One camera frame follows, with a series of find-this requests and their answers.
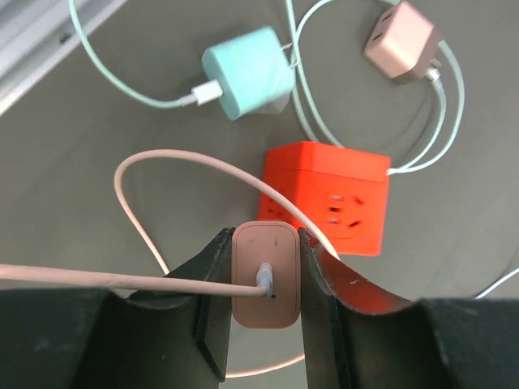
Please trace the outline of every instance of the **gray surface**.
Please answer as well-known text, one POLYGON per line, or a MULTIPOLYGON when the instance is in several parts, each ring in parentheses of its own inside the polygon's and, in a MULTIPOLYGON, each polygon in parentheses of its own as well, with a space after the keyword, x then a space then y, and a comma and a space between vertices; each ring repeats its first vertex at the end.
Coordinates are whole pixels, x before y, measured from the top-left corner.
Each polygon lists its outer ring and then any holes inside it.
MULTIPOLYGON (((312 3, 296 0, 297 12, 312 3)), ((463 125, 440 163, 392 178, 383 254, 345 260, 405 297, 466 296, 495 279, 518 244, 519 2, 416 3, 463 67, 463 125)), ((317 105, 337 137, 399 161, 427 120, 431 96, 424 83, 393 85, 362 57, 383 9, 370 0, 325 7, 307 25, 302 55, 317 105), (422 105, 414 124, 402 130, 422 105)), ((281 0, 132 0, 92 43, 132 86, 167 98, 204 79, 199 59, 205 47, 265 24, 289 41, 281 0)), ((443 73, 453 107, 453 81, 447 68, 443 73)), ((169 111, 139 105, 108 85, 82 49, 0 118, 0 128, 2 261, 156 276, 160 268, 114 196, 118 162, 140 150, 177 147, 260 175, 268 148, 303 140, 292 105, 279 116, 236 122, 214 103, 169 111)), ((220 228, 253 219, 258 199, 233 178, 167 160, 132 169, 126 188, 172 267, 220 228)), ((495 295, 517 295, 518 285, 512 281, 495 295)), ((234 326, 232 336, 232 370, 302 350, 298 326, 268 332, 234 326)), ((303 364, 222 387, 287 385, 306 387, 303 364)))

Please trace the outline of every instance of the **red power strip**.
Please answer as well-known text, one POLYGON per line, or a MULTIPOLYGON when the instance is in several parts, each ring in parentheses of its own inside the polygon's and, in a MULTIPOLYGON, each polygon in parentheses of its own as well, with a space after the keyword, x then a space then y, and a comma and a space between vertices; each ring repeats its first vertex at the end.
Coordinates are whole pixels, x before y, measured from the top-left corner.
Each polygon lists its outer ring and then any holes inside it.
MULTIPOLYGON (((263 180, 294 203, 339 254, 378 255, 382 249, 391 159, 316 142, 267 152, 263 180)), ((258 219, 302 227, 262 194, 258 219)))

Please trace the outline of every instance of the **pink charger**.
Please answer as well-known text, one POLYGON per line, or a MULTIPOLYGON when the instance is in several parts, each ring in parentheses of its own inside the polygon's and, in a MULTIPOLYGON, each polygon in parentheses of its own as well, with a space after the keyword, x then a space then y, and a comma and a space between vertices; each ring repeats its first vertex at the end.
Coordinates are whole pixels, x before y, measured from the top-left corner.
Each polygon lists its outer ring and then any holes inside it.
POLYGON ((233 316, 248 328, 285 328, 301 309, 299 235, 283 221, 250 221, 233 234, 233 284, 257 285, 258 270, 272 267, 272 296, 233 297, 233 316))
POLYGON ((404 1, 380 16, 364 53, 388 78, 410 83, 427 73, 441 41, 435 25, 404 1))

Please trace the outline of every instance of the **cable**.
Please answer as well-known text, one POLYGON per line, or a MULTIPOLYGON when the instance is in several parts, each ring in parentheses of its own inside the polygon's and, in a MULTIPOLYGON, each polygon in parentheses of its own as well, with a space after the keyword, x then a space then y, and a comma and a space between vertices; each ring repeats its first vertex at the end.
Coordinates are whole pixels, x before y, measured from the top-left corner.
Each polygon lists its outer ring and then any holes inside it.
POLYGON ((276 370, 283 369, 285 367, 294 365, 300 361, 303 361, 304 359, 305 359, 305 354, 300 354, 300 355, 297 355, 296 357, 288 359, 282 363, 278 363, 277 365, 262 367, 260 369, 254 369, 254 370, 227 373, 227 375, 225 377, 226 378, 245 378, 245 377, 252 377, 254 375, 270 373, 271 371, 276 371, 276 370))
POLYGON ((456 139, 457 133, 460 129, 461 119, 463 117, 463 109, 465 108, 465 82, 463 81, 463 73, 461 72, 461 67, 459 62, 456 59, 451 48, 447 45, 447 42, 440 42, 440 50, 444 54, 447 59, 448 64, 452 67, 454 73, 454 79, 457 84, 457 93, 458 93, 458 102, 457 102, 457 112, 456 117, 454 119, 453 131, 451 136, 449 137, 447 143, 444 148, 436 154, 433 158, 424 162, 418 166, 413 166, 405 169, 390 169, 388 173, 412 173, 417 172, 421 169, 425 169, 428 166, 431 166, 436 161, 438 161, 445 153, 449 150, 449 148, 453 145, 454 139, 456 139))
POLYGON ((148 236, 143 226, 135 217, 135 214, 131 210, 128 202, 124 196, 124 192, 122 190, 122 175, 124 172, 132 166, 134 163, 149 160, 154 158, 174 158, 178 160, 190 160, 192 162, 197 162, 202 165, 210 166, 214 169, 218 169, 224 173, 230 174, 231 176, 235 176, 240 180, 246 182, 247 184, 255 187, 256 189, 262 191, 271 199, 279 203, 282 207, 284 207, 288 212, 290 212, 295 218, 297 218, 303 225, 306 225, 311 234, 321 243, 323 248, 326 249, 331 255, 333 255, 337 260, 339 259, 339 255, 335 251, 332 246, 332 243, 326 238, 323 232, 304 214, 299 208, 293 205, 285 196, 279 193, 277 190, 267 185, 263 181, 258 178, 252 176, 251 174, 244 172, 243 170, 237 168, 236 166, 232 166, 222 160, 218 160, 216 158, 212 158, 210 156, 206 156, 204 154, 199 154, 198 152, 187 152, 184 150, 173 150, 173 149, 162 149, 162 150, 148 150, 146 152, 139 152, 134 154, 133 156, 129 156, 126 158, 116 169, 114 174, 114 188, 115 194, 122 206, 122 209, 127 214, 131 223, 137 229, 139 235, 144 239, 146 245, 149 247, 153 256, 159 263, 164 273, 169 273, 168 265, 165 263, 165 260, 162 258, 161 253, 153 243, 152 239, 148 236))
POLYGON ((264 297, 268 291, 265 286, 242 286, 198 280, 129 276, 97 271, 3 264, 0 264, 0 278, 52 284, 72 284, 89 288, 156 290, 227 297, 264 297))
POLYGON ((100 71, 100 73, 104 75, 106 79, 109 80, 121 92, 125 93, 126 95, 137 101, 140 101, 143 104, 158 109, 178 108, 183 107, 184 105, 194 104, 197 102, 196 97, 192 94, 181 97, 177 100, 156 100, 151 97, 145 96, 142 93, 137 92, 135 89, 126 85, 105 66, 105 64, 99 59, 99 57, 97 57, 97 54, 94 51, 92 45, 90 45, 90 42, 87 38, 87 34, 84 32, 83 26, 79 21, 78 10, 75 6, 74 0, 68 0, 68 7, 69 12, 71 13, 72 24, 74 25, 75 32, 78 34, 78 37, 81 40, 81 43, 83 44, 84 50, 87 52, 87 55, 90 57, 92 63, 100 71))
MULTIPOLYGON (((302 32, 302 29, 305 26, 306 22, 308 21, 308 19, 317 10, 319 10, 322 6, 324 6, 325 4, 328 4, 329 2, 332 2, 332 1, 334 1, 334 0, 320 0, 319 2, 314 4, 307 11, 307 13, 302 17, 301 22, 297 26, 296 26, 296 21, 295 21, 293 0, 285 0, 285 8, 286 8, 287 16, 288 16, 288 21, 289 21, 290 35, 291 35, 292 41, 293 41, 293 50, 292 50, 292 54, 291 54, 291 61, 296 62, 298 64, 297 72, 299 75, 303 95, 305 96, 307 103, 308 103, 308 108, 311 111, 311 115, 315 119, 317 126, 323 132, 325 138, 331 144, 333 144, 335 146, 344 147, 342 145, 342 143, 339 142, 339 140, 328 129, 328 127, 324 123, 323 118, 320 116, 319 110, 317 109, 317 107, 315 105, 315 101, 313 99, 310 88, 308 86, 308 81, 307 81, 304 67, 302 65, 301 52, 300 52, 300 48, 299 48, 299 39, 301 37, 301 32, 302 32)), ((380 1, 386 2, 390 5, 395 5, 398 3, 398 0, 380 0, 380 1)), ((440 48, 440 51, 442 51, 444 53, 444 56, 447 58, 447 62, 449 63, 449 65, 452 67, 455 79, 457 81, 457 91, 458 91, 457 115, 456 115, 456 118, 454 121, 453 131, 451 133, 451 136, 450 136, 447 144, 444 146, 444 148, 435 157, 430 159, 428 162, 425 162, 418 166, 413 166, 414 163, 418 162, 419 159, 421 159, 423 156, 425 156, 425 154, 429 151, 429 149, 432 147, 432 144, 434 142, 429 143, 426 146, 426 151, 421 152, 420 158, 418 158, 417 160, 413 160, 412 164, 410 164, 410 165, 406 164, 400 168, 390 169, 388 171, 388 174, 412 173, 412 172, 416 172, 421 169, 425 169, 427 166, 434 164, 437 160, 439 160, 447 152, 447 150, 452 146, 454 139, 457 136, 457 132, 458 132, 459 126, 461 124, 463 109, 465 106, 465 84, 463 81, 463 74, 461 72, 459 63, 456 60, 456 57, 454 56, 454 53, 452 52, 450 47, 447 45, 447 43, 445 41, 440 42, 439 48, 440 48)), ((436 93, 439 92, 437 87, 438 87, 438 85, 433 84, 433 88, 435 88, 436 93)), ((310 124, 305 116, 297 88, 294 88, 294 90, 292 91, 292 98, 294 99, 294 106, 295 106, 296 114, 298 116, 298 120, 300 121, 301 126, 302 126, 303 130, 305 131, 308 139, 313 140, 315 142, 319 142, 317 136, 315 135, 314 131, 311 129, 310 124)), ((442 115, 440 115, 438 124, 436 126, 436 130, 432 137, 435 141, 440 132, 441 126, 443 125, 443 120, 444 120, 444 116, 442 117, 442 115)))
MULTIPOLYGON (((144 239, 150 250, 153 252, 157 262, 161 265, 161 268, 165 274, 169 273, 169 268, 165 264, 164 259, 161 257, 161 254, 153 244, 146 231, 140 225, 140 222, 136 219, 122 191, 122 175, 127 170, 127 168, 133 165, 135 162, 147 160, 150 158, 176 158, 181 160, 191 160, 203 165, 211 166, 214 169, 219 169, 243 180, 244 182, 261 190, 272 199, 276 200, 281 206, 285 207, 288 212, 290 212, 308 227, 312 235, 314 235, 314 237, 321 242, 322 246, 327 251, 329 251, 330 254, 339 260, 339 256, 333 248, 332 243, 330 243, 330 241, 319 230, 319 228, 285 196, 258 178, 221 160, 217 160, 216 158, 205 156, 196 152, 186 152, 182 150, 150 150, 130 156, 118 166, 114 174, 114 187, 123 210, 128 215, 133 225, 137 228, 137 231, 144 239)), ((268 293, 268 288, 265 286, 251 287, 197 280, 129 276, 124 274, 100 273, 94 271, 75 271, 50 267, 30 267, 19 265, 0 265, 0 278, 6 280, 27 280, 60 284, 75 284, 97 288, 102 287, 163 291, 167 290, 180 293, 198 293, 228 297, 263 297, 268 293)))
POLYGON ((441 127, 443 126, 445 120, 445 114, 447 113, 447 97, 445 96, 444 86, 441 83, 440 79, 437 79, 435 82, 432 82, 431 85, 433 87, 433 90, 435 91, 436 97, 438 98, 438 106, 440 107, 438 123, 436 124, 436 128, 431 136, 431 140, 429 140, 427 146, 415 158, 413 158, 413 160, 406 163, 405 165, 402 165, 400 168, 389 169, 389 175, 394 173, 406 173, 407 168, 413 166, 416 162, 421 160, 422 157, 429 152, 429 150, 431 150, 431 147, 435 144, 435 141, 438 139, 438 135, 440 135, 441 127))
POLYGON ((476 300, 479 300, 480 298, 485 297, 487 294, 492 292, 494 289, 498 288, 500 285, 502 285, 503 283, 510 280, 512 277, 514 277, 517 273, 519 273, 519 267, 516 270, 509 272, 506 276, 500 277, 497 281, 493 282, 489 287, 484 289, 482 292, 478 293, 474 298, 476 300))

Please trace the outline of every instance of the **white connector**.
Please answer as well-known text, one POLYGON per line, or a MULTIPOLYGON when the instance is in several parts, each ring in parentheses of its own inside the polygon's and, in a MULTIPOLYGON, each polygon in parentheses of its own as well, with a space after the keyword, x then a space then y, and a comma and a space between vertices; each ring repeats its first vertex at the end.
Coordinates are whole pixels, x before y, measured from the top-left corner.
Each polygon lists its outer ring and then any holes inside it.
POLYGON ((272 296, 272 265, 270 263, 262 263, 259 266, 258 274, 256 275, 256 286, 267 288, 265 297, 272 296))
POLYGON ((224 91, 221 89, 220 83, 215 79, 191 89, 191 95, 194 97, 197 105, 216 100, 223 94, 224 91))
POLYGON ((440 79, 440 71, 438 70, 437 67, 429 67, 427 69, 427 73, 425 74, 425 76, 432 82, 434 83, 435 81, 438 81, 440 79))

